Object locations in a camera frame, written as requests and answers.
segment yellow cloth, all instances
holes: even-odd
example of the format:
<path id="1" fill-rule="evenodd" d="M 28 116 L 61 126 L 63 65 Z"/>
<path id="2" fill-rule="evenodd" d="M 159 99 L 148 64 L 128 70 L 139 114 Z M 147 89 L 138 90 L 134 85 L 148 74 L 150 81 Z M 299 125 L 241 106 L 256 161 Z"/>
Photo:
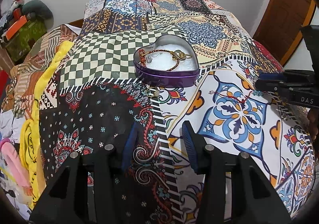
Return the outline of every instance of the yellow cloth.
<path id="1" fill-rule="evenodd" d="M 37 180 L 37 154 L 40 147 L 39 100 L 61 59 L 63 59 L 72 46 L 73 42 L 64 41 L 60 45 L 58 52 L 55 54 L 51 65 L 37 81 L 34 88 L 34 103 L 31 113 L 32 119 L 26 120 L 22 126 L 19 156 L 22 165 L 29 171 L 30 183 L 33 189 L 33 203 L 29 205 L 31 209 L 33 209 L 41 195 Z"/>

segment green and white checkered pattern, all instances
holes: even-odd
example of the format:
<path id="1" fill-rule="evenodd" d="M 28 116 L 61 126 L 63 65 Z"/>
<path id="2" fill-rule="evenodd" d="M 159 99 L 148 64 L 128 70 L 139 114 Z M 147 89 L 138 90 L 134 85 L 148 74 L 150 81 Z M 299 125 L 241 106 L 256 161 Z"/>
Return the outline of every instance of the green and white checkered pattern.
<path id="1" fill-rule="evenodd" d="M 184 37 L 177 26 L 108 35 L 90 32 L 77 43 L 69 61 L 61 69 L 60 88 L 81 86 L 95 77 L 135 79 L 134 52 L 167 34 Z"/>

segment orange box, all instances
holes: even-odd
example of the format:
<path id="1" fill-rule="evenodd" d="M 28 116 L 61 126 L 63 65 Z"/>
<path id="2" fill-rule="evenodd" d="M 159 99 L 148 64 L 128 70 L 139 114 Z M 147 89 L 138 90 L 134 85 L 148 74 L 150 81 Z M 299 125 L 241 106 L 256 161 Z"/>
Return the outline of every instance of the orange box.
<path id="1" fill-rule="evenodd" d="M 20 17 L 5 33 L 7 40 L 12 38 L 12 36 L 24 25 L 27 23 L 27 18 L 25 15 Z"/>

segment door frame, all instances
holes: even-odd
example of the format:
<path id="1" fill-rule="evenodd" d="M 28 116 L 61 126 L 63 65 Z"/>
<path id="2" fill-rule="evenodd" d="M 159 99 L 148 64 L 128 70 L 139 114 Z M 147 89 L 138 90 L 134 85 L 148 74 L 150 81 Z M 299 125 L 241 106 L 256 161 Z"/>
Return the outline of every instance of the door frame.
<path id="1" fill-rule="evenodd" d="M 253 36 L 253 39 L 257 38 L 261 29 L 263 28 L 264 24 L 266 23 L 268 16 L 269 16 L 269 13 L 270 13 L 270 10 L 271 10 L 271 7 L 273 5 L 273 2 L 274 2 L 274 0 L 269 0 L 266 11 L 263 15 L 263 18 L 260 21 L 260 24 L 259 24 L 254 36 Z M 315 11 L 316 11 L 315 1 L 311 0 L 309 10 L 307 12 L 306 18 L 305 18 L 302 26 L 306 26 L 306 25 L 309 25 L 311 23 L 311 20 L 315 14 Z M 290 45 L 290 47 L 286 51 L 283 58 L 279 61 L 282 66 L 284 66 L 288 62 L 288 60 L 292 57 L 292 55 L 294 54 L 294 52 L 296 51 L 296 49 L 298 48 L 298 46 L 302 40 L 303 40 L 303 37 L 302 37 L 301 32 L 299 31 L 296 38 L 294 39 L 293 43 Z"/>

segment blue mandala pattern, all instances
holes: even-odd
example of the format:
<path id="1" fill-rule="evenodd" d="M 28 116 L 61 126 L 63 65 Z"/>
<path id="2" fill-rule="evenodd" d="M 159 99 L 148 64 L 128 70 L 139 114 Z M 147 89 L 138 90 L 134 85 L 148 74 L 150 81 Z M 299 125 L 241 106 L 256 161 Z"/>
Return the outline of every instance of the blue mandala pattern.
<path id="1" fill-rule="evenodd" d="M 198 24 L 192 21 L 178 24 L 186 33 L 190 44 L 201 44 L 210 48 L 216 48 L 218 40 L 227 39 L 228 36 L 223 32 L 223 27 L 212 25 L 211 23 Z"/>

